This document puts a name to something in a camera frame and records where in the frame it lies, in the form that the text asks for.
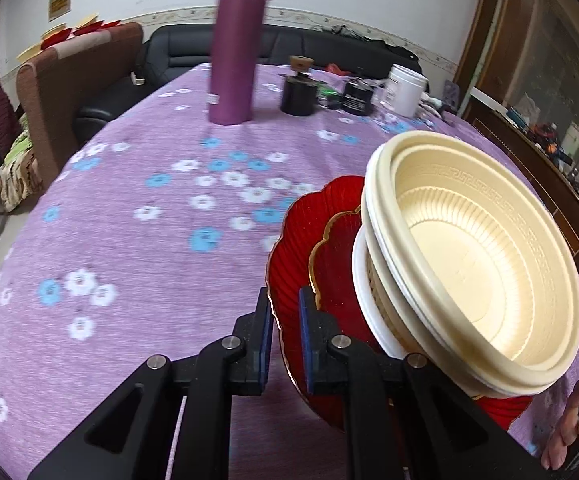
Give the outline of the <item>person's right hand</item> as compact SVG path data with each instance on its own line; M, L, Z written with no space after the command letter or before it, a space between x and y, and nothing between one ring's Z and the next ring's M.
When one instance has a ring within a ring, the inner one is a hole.
M567 451L579 438L579 380L566 402L563 414L547 441L540 463L544 469L558 470Z

